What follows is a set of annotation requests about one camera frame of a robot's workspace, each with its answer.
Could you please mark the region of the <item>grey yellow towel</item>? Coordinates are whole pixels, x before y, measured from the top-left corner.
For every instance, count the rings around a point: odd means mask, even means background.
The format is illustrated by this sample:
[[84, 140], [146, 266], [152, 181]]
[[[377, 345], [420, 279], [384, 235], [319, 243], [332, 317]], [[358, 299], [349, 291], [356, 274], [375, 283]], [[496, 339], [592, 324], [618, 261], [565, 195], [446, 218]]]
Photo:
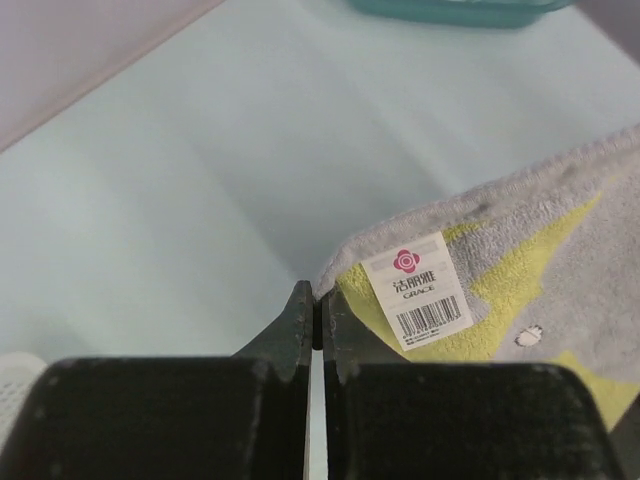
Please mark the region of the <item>grey yellow towel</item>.
[[548, 362], [608, 427], [639, 394], [639, 130], [348, 239], [313, 285], [412, 362]]

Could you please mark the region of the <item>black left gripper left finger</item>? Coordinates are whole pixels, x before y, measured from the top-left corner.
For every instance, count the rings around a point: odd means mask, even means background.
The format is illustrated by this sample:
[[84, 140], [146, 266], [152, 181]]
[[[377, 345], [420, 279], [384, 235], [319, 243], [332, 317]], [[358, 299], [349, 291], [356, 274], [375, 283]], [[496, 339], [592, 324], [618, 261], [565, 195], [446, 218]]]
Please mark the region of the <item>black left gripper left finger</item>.
[[68, 358], [36, 380], [5, 479], [304, 479], [313, 298], [230, 356]]

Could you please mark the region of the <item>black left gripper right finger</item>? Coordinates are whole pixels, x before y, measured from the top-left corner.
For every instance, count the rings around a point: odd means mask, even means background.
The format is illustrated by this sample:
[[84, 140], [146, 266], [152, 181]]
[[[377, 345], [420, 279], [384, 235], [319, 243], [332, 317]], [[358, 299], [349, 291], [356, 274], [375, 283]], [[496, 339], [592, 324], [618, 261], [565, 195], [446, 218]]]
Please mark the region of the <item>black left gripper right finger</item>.
[[620, 479], [578, 376], [548, 363], [411, 363], [339, 292], [319, 303], [332, 479]]

